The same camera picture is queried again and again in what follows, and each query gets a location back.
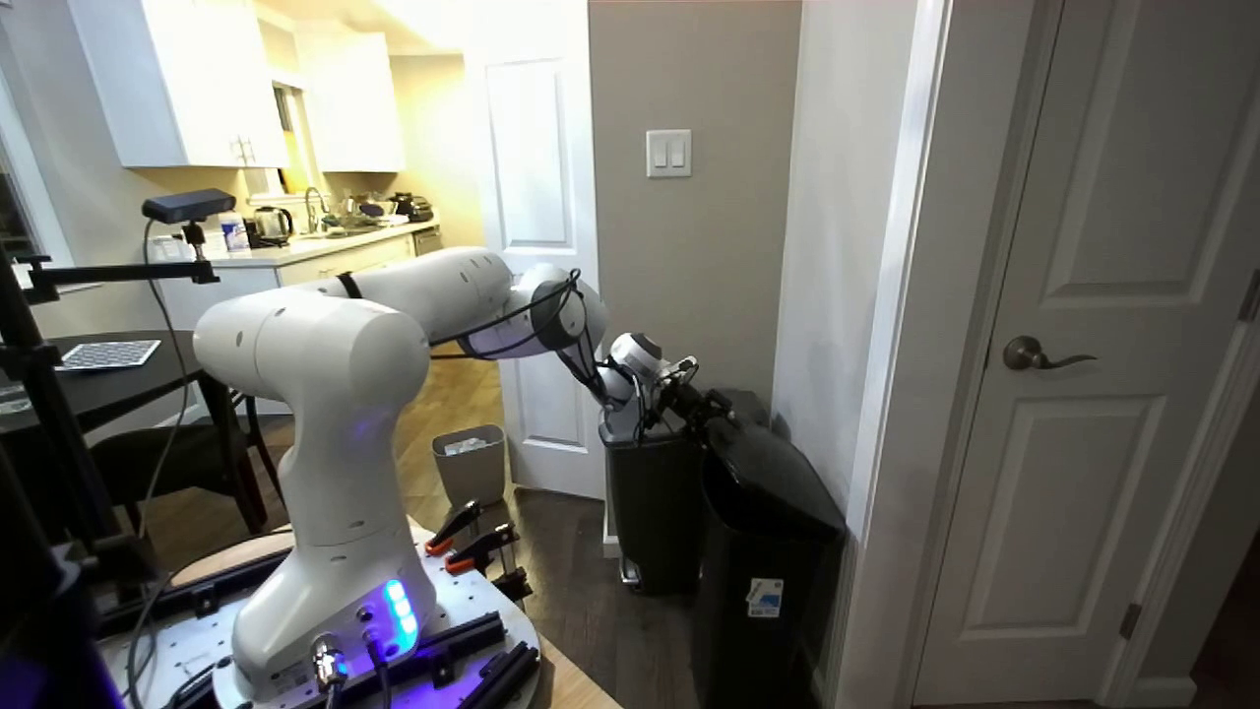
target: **light switch plate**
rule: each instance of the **light switch plate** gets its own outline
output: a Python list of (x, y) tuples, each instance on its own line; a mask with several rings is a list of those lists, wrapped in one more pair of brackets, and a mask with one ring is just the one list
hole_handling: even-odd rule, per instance
[(649, 130), (648, 176), (692, 176), (690, 128)]

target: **door hinge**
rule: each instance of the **door hinge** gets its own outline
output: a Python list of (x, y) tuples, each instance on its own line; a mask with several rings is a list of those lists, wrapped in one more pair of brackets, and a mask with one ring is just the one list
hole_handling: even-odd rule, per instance
[(1239, 305), (1239, 321), (1255, 321), (1257, 309), (1260, 309), (1260, 268), (1251, 271), (1251, 282), (1247, 283), (1247, 291), (1242, 296), (1242, 305)]
[(1120, 621), (1120, 637), (1133, 640), (1133, 628), (1138, 627), (1139, 617), (1142, 617), (1142, 606), (1130, 603), (1129, 608), (1124, 612), (1124, 620)]

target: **strap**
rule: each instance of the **strap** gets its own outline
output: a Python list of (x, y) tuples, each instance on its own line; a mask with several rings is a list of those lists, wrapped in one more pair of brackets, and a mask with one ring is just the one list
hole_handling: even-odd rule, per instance
[(359, 290), (359, 283), (354, 282), (354, 277), (350, 276), (350, 271), (336, 273), (336, 280), (341, 281), (341, 287), (345, 288), (346, 295), (350, 297), (363, 297), (363, 291)]

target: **white door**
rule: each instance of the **white door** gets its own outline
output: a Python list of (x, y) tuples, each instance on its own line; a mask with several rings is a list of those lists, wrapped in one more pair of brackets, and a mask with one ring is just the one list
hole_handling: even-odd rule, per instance
[[(1065, 4), (916, 704), (1085, 699), (1260, 266), (1260, 3)], [(1060, 370), (1014, 372), (1040, 339)]]
[[(598, 288), (586, 0), (483, 0), (465, 53), (486, 246)], [(554, 356), (500, 365), (513, 480), (604, 499), (598, 408)]]

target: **door lever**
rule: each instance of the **door lever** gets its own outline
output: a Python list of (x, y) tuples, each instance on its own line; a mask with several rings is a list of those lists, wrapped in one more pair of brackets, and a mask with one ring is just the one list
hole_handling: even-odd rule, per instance
[(1008, 369), (1016, 372), (1057, 370), (1077, 363), (1086, 363), (1089, 360), (1097, 360), (1097, 358), (1092, 356), (1092, 354), (1072, 354), (1071, 358), (1065, 358), (1053, 363), (1046, 356), (1046, 353), (1041, 350), (1041, 341), (1036, 336), (1027, 334), (1021, 334), (1019, 336), (1012, 339), (1002, 350), (1002, 363)]

